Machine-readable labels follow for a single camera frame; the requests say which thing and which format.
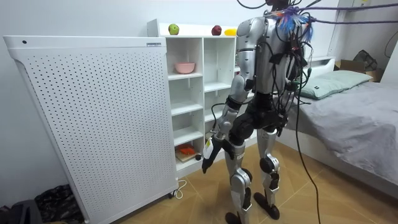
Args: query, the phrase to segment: pillow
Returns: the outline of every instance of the pillow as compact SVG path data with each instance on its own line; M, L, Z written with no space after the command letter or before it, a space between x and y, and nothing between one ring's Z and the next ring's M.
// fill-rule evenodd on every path
M301 91L301 96L320 100L335 93L348 90L356 85L372 79L365 75L352 71L335 71L310 78Z

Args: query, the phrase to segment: gray blanket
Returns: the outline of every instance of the gray blanket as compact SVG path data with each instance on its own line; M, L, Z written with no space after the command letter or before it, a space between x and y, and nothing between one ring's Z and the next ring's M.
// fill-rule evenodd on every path
M343 161L398 185L398 87L363 83L322 100L301 97L298 130ZM288 128L295 129L297 109Z

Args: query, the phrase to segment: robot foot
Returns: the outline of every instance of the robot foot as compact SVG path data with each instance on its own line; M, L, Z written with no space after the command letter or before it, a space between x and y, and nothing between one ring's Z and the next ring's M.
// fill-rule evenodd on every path
M280 213L279 213L279 209L275 206L269 206L268 202L267 202L267 198L265 196L263 196L260 193L255 193L254 194L254 200L261 206L261 208L263 208L268 215L274 219L274 220L278 220L280 217Z
M225 221L226 221L228 224L242 224L242 223L241 223L241 219L240 219L237 215L235 215L235 214L233 214L233 213L231 213L231 212L228 212L228 213L225 215Z

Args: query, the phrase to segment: white shelving unit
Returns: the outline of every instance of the white shelving unit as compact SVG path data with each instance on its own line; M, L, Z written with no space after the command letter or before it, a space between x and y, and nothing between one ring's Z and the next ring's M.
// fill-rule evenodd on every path
M169 24L155 19L147 23L147 31L149 37L166 38L174 146L190 143L200 152L205 145L205 134L214 123L211 106L225 102L234 73L240 71L239 67L235 67L236 38L212 36L213 26L188 24L177 24L179 35L169 35ZM236 28L221 27L223 30ZM195 69L191 74L178 74L174 67L178 62L195 62ZM223 106L215 107L216 118L221 116L222 109ZM246 140L246 145L256 143L256 138L254 132ZM223 151L220 151L216 161L220 159L224 159ZM201 161L195 159L186 162L176 159L176 164L179 178L201 168Z

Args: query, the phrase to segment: white wall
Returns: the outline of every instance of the white wall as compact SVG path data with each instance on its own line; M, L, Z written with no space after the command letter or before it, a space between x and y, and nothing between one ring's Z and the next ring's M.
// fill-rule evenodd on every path
M371 5L397 3L398 0L372 0ZM367 11L348 12L346 21L380 21L398 20L398 7L385 9L372 9ZM388 40L398 31L398 24L364 24L341 25L347 26L346 32L340 37L344 42L341 53L342 59L352 60L360 50L367 51L378 62L379 68L386 68L389 59L384 56L384 48ZM398 35L396 35L387 48L391 55Z
M328 6L337 5L337 0L323 1ZM257 6L264 1L242 2ZM309 2L312 0L304 0L303 5ZM146 23L156 18L186 24L237 26L245 19L261 16L263 10L244 9L235 0L3 0L0 36L146 36ZM322 12L318 12L318 17L322 17ZM58 157L2 40L0 105L0 206L66 184Z

